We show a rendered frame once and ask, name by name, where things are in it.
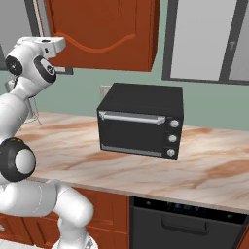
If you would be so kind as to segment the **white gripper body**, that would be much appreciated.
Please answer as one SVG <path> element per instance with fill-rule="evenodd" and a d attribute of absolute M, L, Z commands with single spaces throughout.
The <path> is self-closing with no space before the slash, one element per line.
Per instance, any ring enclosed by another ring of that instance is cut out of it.
<path fill-rule="evenodd" d="M 44 54 L 58 54 L 66 46 L 63 37 L 22 37 L 18 39 L 19 44 L 27 42 L 37 45 Z"/>

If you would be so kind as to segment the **orange-brown base cabinet door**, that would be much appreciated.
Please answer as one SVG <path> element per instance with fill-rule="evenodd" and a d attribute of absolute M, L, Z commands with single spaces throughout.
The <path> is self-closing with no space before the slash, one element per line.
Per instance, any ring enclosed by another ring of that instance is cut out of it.
<path fill-rule="evenodd" d="M 58 216 L 21 218 L 0 213 L 0 239 L 51 249 L 59 240 Z"/>
<path fill-rule="evenodd" d="M 87 227 L 87 230 L 99 249 L 129 249 L 129 240 L 126 233 L 92 227 Z"/>

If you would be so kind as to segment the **black toaster oven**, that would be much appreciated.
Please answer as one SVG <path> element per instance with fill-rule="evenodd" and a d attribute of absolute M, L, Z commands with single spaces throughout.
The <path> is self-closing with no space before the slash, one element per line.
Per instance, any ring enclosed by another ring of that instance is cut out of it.
<path fill-rule="evenodd" d="M 164 116 L 165 132 L 162 156 L 159 158 L 172 160 L 178 158 L 184 121 L 182 88 L 115 83 L 98 106 L 97 119 L 99 111 Z M 170 122 L 172 120 L 177 120 L 179 126 L 171 127 Z M 169 135 L 177 136 L 177 141 L 169 142 Z M 168 149 L 175 151 L 173 157 L 167 154 Z"/>

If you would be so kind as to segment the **black toaster oven door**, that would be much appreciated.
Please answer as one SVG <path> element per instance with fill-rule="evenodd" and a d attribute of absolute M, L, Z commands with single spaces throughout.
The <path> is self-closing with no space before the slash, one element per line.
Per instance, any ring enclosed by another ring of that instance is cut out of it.
<path fill-rule="evenodd" d="M 165 123 L 155 125 L 102 121 L 98 116 L 98 127 L 102 150 L 162 156 Z"/>

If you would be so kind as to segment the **orange-brown drawer front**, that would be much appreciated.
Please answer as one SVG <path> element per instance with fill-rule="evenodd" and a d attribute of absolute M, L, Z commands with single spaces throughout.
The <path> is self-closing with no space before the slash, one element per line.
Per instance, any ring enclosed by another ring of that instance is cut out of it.
<path fill-rule="evenodd" d="M 75 190 L 85 196 L 94 207 L 89 227 L 128 232 L 128 196 L 81 188 Z"/>

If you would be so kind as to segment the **black dishwasher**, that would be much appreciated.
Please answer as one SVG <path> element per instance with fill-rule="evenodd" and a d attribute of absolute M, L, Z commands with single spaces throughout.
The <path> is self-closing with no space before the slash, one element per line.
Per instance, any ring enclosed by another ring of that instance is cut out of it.
<path fill-rule="evenodd" d="M 130 249 L 236 249 L 249 215 L 130 198 Z"/>

